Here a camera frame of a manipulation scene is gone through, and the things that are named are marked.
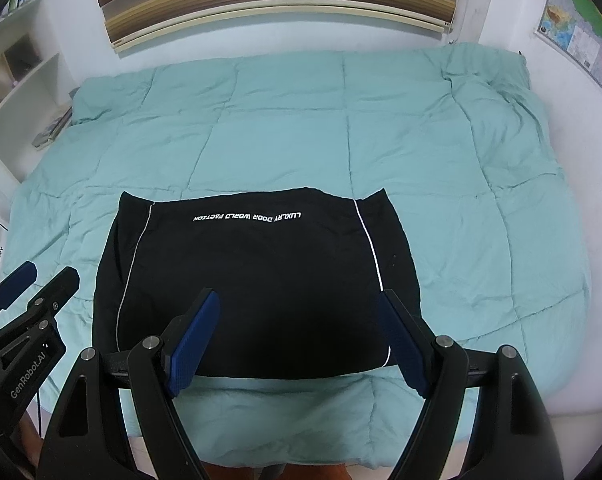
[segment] seam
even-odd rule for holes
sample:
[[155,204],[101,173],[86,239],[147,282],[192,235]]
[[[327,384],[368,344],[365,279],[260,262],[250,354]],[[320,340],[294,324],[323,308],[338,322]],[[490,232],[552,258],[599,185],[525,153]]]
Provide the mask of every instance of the seam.
[[454,85],[452,84],[452,79],[450,77],[445,77],[443,79],[446,79],[449,83],[450,83],[450,96],[452,97],[452,100],[456,103],[456,105],[459,107],[459,109],[463,112],[463,115],[465,115],[465,119],[467,120],[468,124],[470,125],[470,132],[472,134],[472,146],[474,147],[474,155],[476,156],[476,162],[479,165],[479,169],[481,170],[481,174],[483,176],[483,178],[485,179],[485,184],[486,186],[488,186],[488,188],[490,189],[490,192],[492,192],[492,195],[494,196],[494,204],[497,208],[498,214],[500,215],[501,221],[503,222],[503,229],[505,231],[505,238],[506,241],[508,243],[508,253],[510,254],[510,300],[512,301],[512,310],[514,311],[514,315],[516,316],[516,320],[519,324],[519,327],[521,328],[521,337],[523,339],[523,348],[524,351],[526,353],[526,357],[525,357],[525,362],[527,363],[527,359],[528,359],[528,354],[527,354],[527,340],[526,340],[526,333],[523,330],[523,323],[521,323],[521,316],[519,315],[518,311],[516,310],[516,305],[514,304],[514,297],[512,295],[512,290],[513,290],[513,272],[512,272],[512,266],[513,266],[513,262],[512,262],[512,243],[510,240],[510,232],[508,232],[508,224],[505,221],[505,215],[503,214],[503,210],[501,209],[499,203],[498,203],[498,198],[497,195],[494,191],[494,187],[492,186],[492,183],[489,181],[488,177],[485,174],[485,170],[483,169],[483,166],[481,164],[481,160],[479,160],[479,152],[476,149],[476,139],[474,138],[474,126],[472,125],[472,121],[470,120],[470,116],[468,115],[467,111],[465,111],[465,108],[463,108],[463,106],[459,103],[459,101],[456,100],[456,97],[454,96]]
[[461,345],[465,345],[466,343],[468,343],[469,341],[475,341],[477,339],[480,339],[481,337],[485,337],[487,335],[492,335],[496,332],[498,332],[499,330],[503,330],[504,328],[510,327],[516,323],[521,323],[524,319],[529,319],[533,316],[536,316],[537,314],[541,314],[542,312],[545,312],[546,310],[549,310],[551,308],[554,308],[555,306],[559,306],[561,303],[563,303],[563,301],[565,300],[569,300],[570,298],[574,298],[574,296],[578,296],[581,293],[584,293],[586,291],[586,287],[582,286],[579,290],[577,290],[576,292],[572,292],[571,294],[568,294],[567,296],[565,296],[564,298],[561,298],[559,301],[557,301],[556,303],[553,303],[551,305],[548,306],[544,306],[541,310],[537,310],[536,312],[532,312],[531,314],[527,314],[527,316],[521,317],[521,318],[517,318],[516,321],[513,321],[511,323],[507,323],[503,326],[500,326],[498,328],[496,328],[495,330],[490,330],[489,332],[486,332],[485,334],[479,334],[473,337],[469,337],[468,339],[459,339],[457,341],[457,343],[461,344]]
[[354,202],[354,208],[357,210],[357,216],[359,216],[359,221],[361,222],[361,225],[363,226],[363,231],[366,234],[367,237],[367,241],[370,244],[370,249],[372,250],[372,257],[374,258],[375,261],[375,267],[377,268],[377,278],[379,279],[379,287],[380,287],[380,292],[383,291],[383,280],[381,279],[381,270],[379,269],[379,261],[377,260],[377,252],[375,251],[375,247],[374,244],[372,243],[372,238],[370,237],[370,233],[367,232],[367,227],[366,227],[366,223],[363,221],[363,218],[361,217],[361,213],[359,211],[359,204],[357,204],[357,201],[352,199],[352,202]]
[[152,215],[152,206],[155,205],[153,202],[150,204],[150,208],[148,208],[148,218],[146,219],[146,225],[143,228],[143,231],[139,235],[139,239],[137,240],[137,245],[135,245],[135,251],[132,253],[132,261],[130,262],[130,270],[128,271],[128,278],[126,279],[126,286],[123,288],[123,295],[121,296],[121,302],[119,304],[119,309],[117,310],[117,323],[114,328],[114,338],[117,342],[117,351],[121,352],[121,348],[119,347],[119,318],[121,316],[121,307],[123,306],[123,301],[126,299],[126,293],[128,291],[128,285],[130,284],[130,276],[132,275],[132,267],[135,264],[135,258],[137,257],[137,250],[139,249],[139,243],[141,242],[141,238],[146,232],[148,228],[148,224],[150,224],[150,217]]
[[150,76],[150,84],[148,85],[148,90],[146,90],[146,95],[143,96],[143,99],[141,100],[139,107],[137,107],[137,110],[140,110],[143,107],[143,105],[145,104],[146,98],[148,97],[148,94],[150,94],[150,91],[152,90],[152,85],[155,82],[155,74],[156,74],[156,68],[152,71],[152,76]]
[[[102,163],[102,160],[104,160],[104,156],[106,155],[106,153],[108,153],[108,150],[111,149],[111,147],[114,146],[114,143],[117,142],[117,139],[119,139],[119,136],[121,135],[121,125],[123,124],[123,117],[119,118],[119,120],[117,121],[117,130],[115,132],[115,134],[112,136],[112,142],[110,143],[110,145],[101,152],[101,155],[99,155],[99,160],[97,160],[97,163],[94,165],[94,171],[92,171],[92,174],[86,178],[83,182],[90,182],[97,173],[99,173],[99,166]],[[71,184],[70,186],[66,187],[66,189],[64,189],[63,192],[68,191],[71,187],[73,186],[81,186],[81,182],[76,182],[74,184]]]
[[227,106],[227,104],[230,101],[232,101],[232,98],[235,96],[236,86],[238,83],[239,83],[239,69],[235,65],[235,85],[232,87],[232,92],[230,92],[230,97],[228,97],[228,99],[226,99],[223,102],[223,105],[220,107],[219,115],[217,116],[217,120],[215,121],[215,123],[212,126],[210,126],[210,133],[207,134],[206,142],[203,143],[203,147],[201,148],[201,151],[199,152],[199,156],[197,157],[197,160],[194,162],[194,167],[192,168],[192,173],[190,173],[190,177],[188,178],[188,182],[185,186],[185,189],[181,190],[182,197],[183,197],[183,192],[186,189],[190,189],[190,184],[192,182],[192,178],[194,177],[194,172],[197,169],[197,165],[199,164],[199,161],[201,160],[201,155],[203,155],[203,150],[206,149],[206,146],[210,140],[210,137],[212,137],[212,131],[215,129],[215,126],[217,126],[217,124],[219,124],[219,121],[221,120],[221,116],[223,115],[223,112],[225,111],[225,107]]
[[345,133],[348,146],[348,177],[350,178],[350,191],[354,199],[354,183],[352,182],[352,150],[350,149],[350,115],[348,114],[348,105],[345,99],[345,56],[341,54],[341,75],[343,76],[343,94],[341,109],[345,114]]
[[[377,260],[377,252],[375,251],[375,246],[372,243],[372,238],[370,237],[370,233],[367,232],[366,223],[363,221],[363,218],[361,217],[361,213],[359,211],[359,204],[357,204],[357,201],[354,199],[352,199],[352,202],[354,202],[354,208],[357,210],[357,216],[359,216],[359,221],[361,222],[363,231],[366,234],[367,241],[370,244],[370,249],[372,251],[372,258],[375,261],[375,267],[377,269],[377,278],[379,279],[379,287],[380,287],[379,292],[383,292],[383,280],[381,279],[381,270],[379,269],[379,261]],[[383,368],[386,364],[388,364],[388,362],[390,361],[391,354],[392,354],[392,347],[388,346],[387,347],[387,357],[385,358],[385,362],[380,366],[380,368]]]
[[[349,151],[350,151],[350,137],[348,136],[348,167],[350,167],[350,160],[349,160]],[[495,189],[498,190],[508,190],[508,189],[516,189],[519,186],[525,186],[526,184],[528,184],[529,182],[533,182],[535,181],[537,178],[541,178],[542,176],[556,176],[559,177],[559,175],[557,173],[539,173],[538,175],[535,175],[533,177],[530,177],[522,182],[519,182],[517,184],[513,184],[512,186],[497,186],[495,187]],[[352,179],[350,176],[350,187],[352,188]],[[141,189],[141,190],[149,190],[149,191],[173,191],[175,189],[180,189],[178,186],[170,186],[170,187],[148,187],[148,186],[117,186],[117,185],[113,185],[113,186],[107,186],[105,184],[95,184],[94,186],[82,186],[82,189],[121,189],[124,191],[127,190],[131,190],[131,189]],[[215,193],[227,193],[226,189],[212,189],[212,188],[200,188],[202,190],[205,191],[210,191],[210,192],[215,192]],[[73,197],[74,195],[69,195],[66,190],[62,191],[60,194],[54,194],[54,193],[50,193],[44,190],[34,190],[33,192],[36,192],[42,196],[47,196],[49,198],[57,198],[57,199],[65,199],[68,197]],[[236,190],[233,192],[254,192],[254,189],[244,189],[244,190]],[[454,198],[479,198],[480,196],[486,195],[486,194],[490,194],[492,193],[492,191],[487,190],[487,191],[481,191],[478,193],[461,193],[461,194],[455,194],[455,193],[436,193],[436,192],[423,192],[423,193],[415,193],[415,192],[410,192],[410,191],[401,191],[401,192],[388,192],[388,196],[393,196],[393,195],[400,195],[400,196],[437,196],[437,197],[442,197],[442,198],[450,198],[450,199],[454,199]]]
[[370,390],[372,391],[372,408],[370,408],[370,418],[367,423],[367,445],[370,447],[370,454],[373,456],[375,451],[375,443],[372,441],[372,419],[375,416],[377,407],[377,393],[375,392],[375,382],[372,377],[367,378],[370,381]]

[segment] white wall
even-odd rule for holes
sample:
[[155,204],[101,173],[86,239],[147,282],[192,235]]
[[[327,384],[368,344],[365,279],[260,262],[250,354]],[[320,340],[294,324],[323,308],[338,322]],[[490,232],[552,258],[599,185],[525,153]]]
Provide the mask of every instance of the white wall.
[[480,43],[521,51],[532,89],[550,118],[550,138],[582,216],[592,275],[586,344],[569,385],[549,400],[554,413],[602,410],[602,90],[534,34],[546,0],[492,0]]
[[97,0],[47,0],[61,50],[77,84],[152,66],[212,57],[293,50],[386,50],[437,46],[441,38],[408,25],[383,22],[290,21],[253,23],[191,35],[121,57],[110,46]]
[[446,40],[477,43],[489,9],[490,0],[457,0]]

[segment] blue gripper pad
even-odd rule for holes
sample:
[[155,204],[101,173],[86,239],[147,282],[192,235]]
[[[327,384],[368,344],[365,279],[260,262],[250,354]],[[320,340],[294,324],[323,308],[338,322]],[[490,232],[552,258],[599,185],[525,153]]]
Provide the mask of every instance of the blue gripper pad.
[[21,264],[0,283],[0,310],[5,310],[37,279],[37,267],[32,262]]
[[379,294],[377,304],[379,307],[379,323],[406,384],[425,398],[430,389],[430,383],[428,383],[425,374],[423,354],[393,304],[383,292]]
[[219,295],[211,291],[172,353],[170,378],[167,382],[172,397],[176,397],[182,389],[190,386],[203,352],[206,351],[217,327],[220,314]]

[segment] light blue comforter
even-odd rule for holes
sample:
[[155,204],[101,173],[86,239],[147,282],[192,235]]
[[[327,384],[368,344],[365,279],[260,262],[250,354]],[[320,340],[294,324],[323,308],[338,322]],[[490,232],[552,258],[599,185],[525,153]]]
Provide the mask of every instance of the light blue comforter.
[[[36,263],[34,287],[64,266],[81,276],[57,316],[68,352],[43,387],[46,409],[90,346],[96,269],[124,190],[164,201],[303,186],[361,198],[385,187],[433,331],[476,349],[514,345],[544,393],[569,376],[588,265],[523,56],[462,44],[189,62],[86,81],[74,122],[18,189],[6,254],[6,271]],[[470,392],[459,436],[475,403]],[[396,367],[195,378],[175,404],[200,457],[233,466],[392,465],[421,408]]]

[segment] metal screw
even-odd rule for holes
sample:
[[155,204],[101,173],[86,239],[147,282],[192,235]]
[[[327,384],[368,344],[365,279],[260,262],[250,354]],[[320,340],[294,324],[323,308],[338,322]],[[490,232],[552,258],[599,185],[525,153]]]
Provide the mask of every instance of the metal screw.
[[510,359],[514,359],[516,357],[516,348],[513,346],[505,345],[501,351],[505,357],[509,357]]
[[97,352],[94,348],[86,348],[84,351],[81,352],[81,359],[83,359],[84,361],[89,361],[95,355],[97,355]]
[[452,339],[449,335],[439,335],[434,341],[437,342],[437,345],[443,348],[450,348],[454,344],[454,339]]
[[147,348],[148,350],[152,350],[155,348],[161,339],[159,339],[156,335],[151,335],[143,339],[143,348]]

